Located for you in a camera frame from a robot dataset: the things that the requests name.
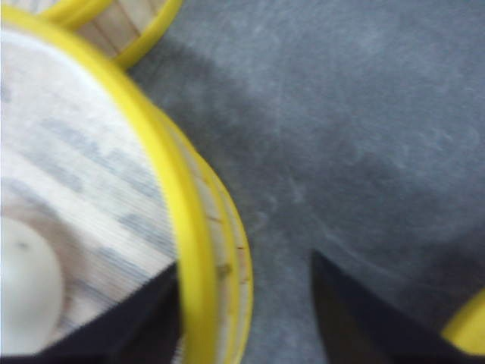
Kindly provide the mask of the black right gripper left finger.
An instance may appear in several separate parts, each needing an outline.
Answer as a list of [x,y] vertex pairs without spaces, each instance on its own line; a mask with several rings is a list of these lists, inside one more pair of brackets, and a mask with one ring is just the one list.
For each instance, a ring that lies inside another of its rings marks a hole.
[[44,350],[37,363],[170,363],[181,336],[177,266]]

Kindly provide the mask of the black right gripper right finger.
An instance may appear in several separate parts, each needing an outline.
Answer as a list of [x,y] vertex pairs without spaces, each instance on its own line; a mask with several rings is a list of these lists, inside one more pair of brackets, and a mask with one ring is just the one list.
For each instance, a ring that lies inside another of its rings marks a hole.
[[330,363],[476,363],[366,288],[317,250],[311,292],[321,345]]

